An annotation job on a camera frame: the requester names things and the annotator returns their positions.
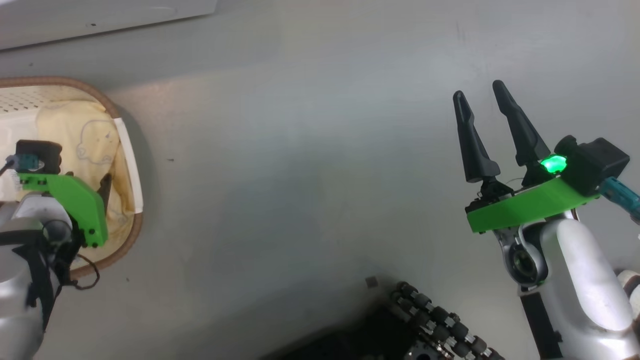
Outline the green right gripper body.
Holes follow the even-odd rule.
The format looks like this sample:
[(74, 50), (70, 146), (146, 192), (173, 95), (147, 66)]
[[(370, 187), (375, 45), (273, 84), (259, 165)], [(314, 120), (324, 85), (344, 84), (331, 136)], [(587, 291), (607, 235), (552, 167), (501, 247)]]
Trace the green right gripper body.
[(553, 153), (542, 160), (541, 166), (553, 176), (551, 180), (483, 207), (468, 206), (465, 211), (471, 231), (486, 233), (533, 223), (580, 208), (597, 198), (596, 194), (583, 196), (560, 177), (560, 171), (567, 166), (566, 157)]

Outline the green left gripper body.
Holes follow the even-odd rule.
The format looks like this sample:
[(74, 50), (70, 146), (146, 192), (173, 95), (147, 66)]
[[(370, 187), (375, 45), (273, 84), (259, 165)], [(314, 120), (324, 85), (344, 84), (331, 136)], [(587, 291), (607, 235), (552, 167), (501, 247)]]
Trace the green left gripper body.
[(84, 233), (85, 243), (101, 248), (109, 239), (106, 210), (98, 191), (75, 175), (19, 172), (25, 191), (49, 193), (74, 219)]

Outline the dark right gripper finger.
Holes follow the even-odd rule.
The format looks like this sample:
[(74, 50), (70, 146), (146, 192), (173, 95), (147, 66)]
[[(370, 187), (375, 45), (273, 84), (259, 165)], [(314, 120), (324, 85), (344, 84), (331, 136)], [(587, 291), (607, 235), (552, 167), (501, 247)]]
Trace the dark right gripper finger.
[(524, 110), (514, 100), (502, 80), (494, 80), (493, 92), (500, 112), (507, 119), (510, 134), (516, 150), (515, 160), (526, 172), (521, 185), (534, 187), (551, 179), (551, 174), (541, 164), (551, 151), (526, 116)]
[(501, 174), (498, 164), (492, 161), (474, 125), (474, 113), (461, 90), (452, 97), (461, 150), (462, 166), (467, 183), (482, 182)]

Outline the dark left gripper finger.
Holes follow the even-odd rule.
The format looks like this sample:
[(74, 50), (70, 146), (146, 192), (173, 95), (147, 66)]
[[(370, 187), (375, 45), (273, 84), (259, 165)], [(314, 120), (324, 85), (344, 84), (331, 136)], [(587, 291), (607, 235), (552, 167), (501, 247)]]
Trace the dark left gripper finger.
[(100, 180), (99, 188), (97, 190), (98, 195), (102, 199), (103, 208), (105, 211), (108, 210), (111, 187), (113, 182), (113, 176), (111, 173), (106, 173)]

